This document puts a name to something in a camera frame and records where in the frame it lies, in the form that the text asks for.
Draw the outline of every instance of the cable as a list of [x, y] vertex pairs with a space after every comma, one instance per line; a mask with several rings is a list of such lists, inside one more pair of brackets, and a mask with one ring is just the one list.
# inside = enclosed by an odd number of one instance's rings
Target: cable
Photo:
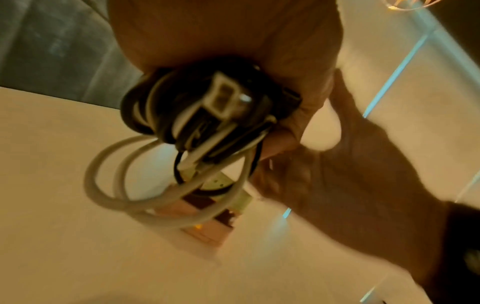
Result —
[[[273, 83], [243, 59], [222, 58], [175, 70], [159, 69], [143, 76], [125, 95], [120, 108], [125, 124], [144, 135], [103, 149], [85, 172], [84, 190], [99, 206], [126, 212], [158, 227], [188, 227], [208, 221], [234, 203], [256, 168], [263, 138], [300, 101], [298, 94]], [[118, 166], [113, 178], [114, 195], [105, 194], [96, 182], [105, 160], [125, 146], [146, 140], [150, 142], [130, 153]], [[173, 165], [178, 185], [155, 197], [130, 199], [125, 185], [129, 167], [161, 144], [175, 144], [178, 150]], [[182, 160], [184, 152], [188, 155]], [[235, 183], [215, 190], [201, 189], [219, 171], [241, 159], [244, 163]], [[190, 168], [196, 174], [184, 181], [180, 171]], [[150, 213], [190, 193], [224, 197], [193, 215], [165, 217]]]

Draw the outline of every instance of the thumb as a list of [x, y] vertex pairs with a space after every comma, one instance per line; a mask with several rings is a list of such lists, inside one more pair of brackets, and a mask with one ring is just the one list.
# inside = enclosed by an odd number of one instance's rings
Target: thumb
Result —
[[344, 77], [340, 69], [333, 74], [333, 90], [328, 99], [340, 120], [342, 134], [352, 130], [357, 122], [363, 120], [363, 116], [355, 105], [355, 100], [345, 85]]

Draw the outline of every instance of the person's left hand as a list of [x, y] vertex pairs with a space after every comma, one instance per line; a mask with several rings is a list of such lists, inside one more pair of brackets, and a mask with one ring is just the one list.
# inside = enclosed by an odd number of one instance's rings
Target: person's left hand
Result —
[[108, 8], [120, 47], [143, 72], [236, 55], [300, 93], [262, 158], [296, 148], [332, 89], [343, 35], [335, 0], [115, 0]]

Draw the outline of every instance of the beige surface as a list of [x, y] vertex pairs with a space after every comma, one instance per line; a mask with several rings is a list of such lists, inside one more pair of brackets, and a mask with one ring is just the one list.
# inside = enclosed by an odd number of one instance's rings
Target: beige surface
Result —
[[[406, 15], [385, 15], [377, 1], [344, 2], [340, 64], [364, 109], [420, 34]], [[371, 116], [442, 198], [453, 198], [480, 168], [476, 96], [427, 47]], [[284, 208], [268, 202], [250, 204], [218, 252], [101, 209], [83, 194], [82, 178], [99, 150], [132, 134], [118, 112], [3, 88], [0, 99], [2, 303], [352, 303], [397, 273], [295, 215], [283, 220]], [[304, 142], [327, 147], [338, 135], [327, 106]], [[172, 153], [162, 148], [134, 166], [133, 195], [166, 185], [159, 172], [170, 172]], [[114, 165], [100, 177], [108, 190]], [[409, 294], [409, 302], [424, 303], [419, 294]]]

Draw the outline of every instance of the human hand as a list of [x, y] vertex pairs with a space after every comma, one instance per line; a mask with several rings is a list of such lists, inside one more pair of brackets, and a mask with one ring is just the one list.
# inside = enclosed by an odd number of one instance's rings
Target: human hand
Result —
[[118, 44], [143, 72], [236, 55], [300, 93], [262, 158], [296, 148], [332, 88], [343, 34], [335, 0], [115, 0], [108, 10]]
[[323, 152], [298, 147], [265, 160], [252, 184], [332, 239], [425, 281], [440, 260], [446, 205], [424, 188], [387, 133], [362, 117], [340, 70], [329, 99], [340, 142]]

